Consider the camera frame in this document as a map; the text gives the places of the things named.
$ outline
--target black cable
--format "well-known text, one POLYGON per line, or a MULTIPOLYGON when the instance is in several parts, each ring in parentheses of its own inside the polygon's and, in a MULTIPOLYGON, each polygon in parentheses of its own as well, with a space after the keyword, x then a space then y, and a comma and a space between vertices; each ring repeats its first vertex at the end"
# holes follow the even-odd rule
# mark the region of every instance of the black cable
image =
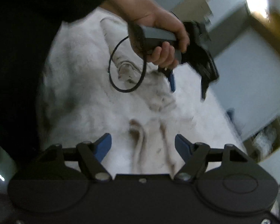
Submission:
POLYGON ((130 92, 135 91, 135 90, 141 85, 141 83, 143 82, 143 79, 144 79, 145 73, 146 73, 146 63, 147 63, 147 58, 146 58, 146 57, 147 57, 147 52, 144 51, 144 52, 143 52, 143 70, 142 70, 140 79, 139 79, 139 81, 137 82, 137 84, 136 84, 134 87, 132 87, 131 89, 120 89, 120 88, 118 88, 118 87, 114 84, 114 82, 113 82, 113 80, 112 80, 112 77, 111 77, 111 73, 110 73, 111 61, 113 60, 113 56, 114 56, 114 54, 115 54, 115 52, 116 52, 118 46, 120 46, 121 43, 124 42, 124 41, 125 41, 126 39, 128 39, 128 38, 129 38, 129 36, 125 37, 123 40, 121 40, 121 41, 116 45, 115 49, 113 50, 113 52, 112 52, 112 54, 111 54, 111 56, 110 56, 110 59, 109 59, 109 66, 108 66, 108 73, 109 73, 109 80, 110 80, 110 83, 111 83, 111 85, 112 85, 117 91, 119 91, 119 92, 121 92, 121 93, 130 93, 130 92))

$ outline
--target finger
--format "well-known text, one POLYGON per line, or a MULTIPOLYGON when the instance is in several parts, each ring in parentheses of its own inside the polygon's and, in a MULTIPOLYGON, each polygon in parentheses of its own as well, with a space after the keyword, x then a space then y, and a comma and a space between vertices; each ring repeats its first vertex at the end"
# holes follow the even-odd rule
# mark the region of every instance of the finger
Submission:
POLYGON ((179 65, 179 62, 177 59, 175 59, 173 61, 173 63, 168 67, 169 69, 173 70, 174 68, 176 68, 179 65))
POLYGON ((175 53, 174 47, 170 46, 167 59, 162 64, 160 64, 159 66, 161 68, 165 68, 165 67, 170 66, 174 62, 174 56, 175 56, 174 53, 175 53))
POLYGON ((166 61, 169 55, 169 48, 170 48, 169 42, 163 42, 160 58, 154 63, 155 65, 162 65, 166 61))
POLYGON ((178 47, 182 53, 185 53, 187 51, 187 47, 190 44, 190 38, 188 36, 188 33, 186 31, 186 28, 181 23, 179 26, 179 29, 176 31, 176 36, 179 41, 178 47))
POLYGON ((162 51, 162 48, 160 46, 156 47, 153 50, 153 53, 151 55, 147 56, 147 61, 155 64, 155 62, 160 58, 161 51, 162 51))

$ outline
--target black device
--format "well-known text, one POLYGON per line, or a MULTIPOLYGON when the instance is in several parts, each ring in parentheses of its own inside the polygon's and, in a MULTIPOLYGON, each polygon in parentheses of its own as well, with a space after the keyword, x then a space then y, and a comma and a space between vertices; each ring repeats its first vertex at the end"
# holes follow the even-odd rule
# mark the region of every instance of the black device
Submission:
POLYGON ((76 148, 50 146, 8 185, 23 223, 280 224, 270 213, 278 184, 234 145, 211 149, 182 135, 175 147, 185 165, 167 174, 118 174, 100 161, 111 148, 105 134, 76 148), (81 172, 64 161, 78 161, 81 172), (209 162, 220 167, 205 172, 209 162))
MULTIPOLYGON (((201 98, 202 100, 205 100, 206 92, 209 87, 209 84, 211 82, 216 81, 219 79, 219 74, 216 68, 216 65, 214 63, 214 59, 212 58, 207 46, 205 45, 205 39, 208 38, 208 33, 206 30, 206 27, 202 23, 198 23, 195 21, 190 22, 183 22, 187 33, 190 37, 190 45, 187 47, 187 52, 182 54, 178 50, 178 41, 175 37, 175 34, 166 31, 163 29, 158 28, 151 28, 146 26, 139 26, 136 24, 129 24, 131 30, 134 33, 135 39, 138 41, 141 51, 143 54, 143 71, 140 77, 139 82, 136 84, 135 87, 132 89, 127 90, 121 90, 118 87, 116 87, 111 79, 110 76, 110 82, 118 91, 123 93, 128 93, 136 90, 141 82, 144 79, 145 72, 146 72, 146 56, 151 54, 153 50, 158 47, 162 46, 162 43, 167 41, 170 45, 172 45, 175 48, 175 58, 180 62, 180 64, 187 63, 192 68, 195 69, 195 71, 201 75, 201 98)), ((110 73, 110 63, 112 60, 112 57, 117 50, 118 46, 126 40, 128 37, 124 38, 120 43, 116 46, 114 49, 110 60, 109 60, 109 70, 110 73)), ((159 72, 162 72, 168 79, 170 83, 170 89, 171 92, 175 91, 175 80, 173 71, 167 68, 159 68, 159 72)))

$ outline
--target white cloth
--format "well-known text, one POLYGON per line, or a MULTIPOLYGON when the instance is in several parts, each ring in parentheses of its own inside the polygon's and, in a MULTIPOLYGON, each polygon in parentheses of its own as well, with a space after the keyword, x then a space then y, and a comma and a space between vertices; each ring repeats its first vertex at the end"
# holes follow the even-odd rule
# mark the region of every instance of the white cloth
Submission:
MULTIPOLYGON (((112 54, 116 45, 128 35, 127 24, 115 16, 101 20, 106 43, 112 54)), ((142 73, 143 60, 133 51, 130 40, 124 41, 116 50, 113 62, 118 71, 118 78, 124 82, 122 89, 135 86, 142 73)), ((135 91, 153 111, 172 110, 176 107, 175 98, 169 91, 165 76, 157 72, 157 67, 152 63, 147 64, 147 71, 142 82, 142 87, 135 91)))
POLYGON ((137 120, 130 121, 130 132, 134 135, 136 147, 133 157, 133 173, 156 174, 169 173, 171 177, 184 165, 184 161, 175 150, 176 134, 182 134, 192 142, 203 141, 197 134, 192 119, 153 118, 145 125, 137 120))
MULTIPOLYGON (((213 148, 230 143, 244 149, 212 91, 208 90, 205 102, 200 101, 200 77, 188 66, 174 70, 177 90, 172 94, 176 104, 172 110, 152 111, 140 96, 141 92, 154 91, 156 85, 143 83, 133 93, 112 88, 107 73, 110 50, 100 24, 106 17, 110 14, 96 10, 82 21, 63 24, 55 37, 38 102, 42 148, 56 143, 74 147, 109 132, 113 144, 103 166, 113 176, 131 173, 135 144, 129 121, 136 119, 145 125, 157 118, 166 122, 167 142, 173 153, 170 158, 176 166, 183 164, 174 149, 178 133, 213 148)), ((112 73, 116 75, 115 66, 112 73)), ((166 79, 162 79, 161 87, 168 88, 166 79)), ((215 166, 218 164, 210 164, 209 169, 215 166)))

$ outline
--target white fur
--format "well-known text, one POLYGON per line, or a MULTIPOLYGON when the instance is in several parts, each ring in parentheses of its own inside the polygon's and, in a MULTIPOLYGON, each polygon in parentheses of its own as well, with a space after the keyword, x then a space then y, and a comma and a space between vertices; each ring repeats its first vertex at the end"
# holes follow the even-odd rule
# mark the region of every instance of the white fur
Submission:
MULTIPOLYGON (((152 79, 148 76, 133 93, 120 93, 112 88, 107 73, 110 53, 100 25, 108 16, 96 10, 82 21, 64 23, 56 36, 40 90, 42 148, 56 143, 73 147, 109 132, 113 144, 103 165, 113 176, 131 173, 135 145, 129 134, 129 121, 136 119, 144 125, 152 118, 159 118, 166 124, 176 165, 183 164, 174 149, 178 133, 214 148, 231 143, 244 149, 212 91, 208 90, 204 103, 200 101, 200 77, 187 65, 174 70, 177 90, 172 97, 176 106, 171 110, 159 112, 147 104, 147 99, 157 91, 169 90, 166 79, 159 75, 158 79, 150 76, 160 83, 150 84, 152 79)), ((113 66, 113 78, 116 73, 113 66)))

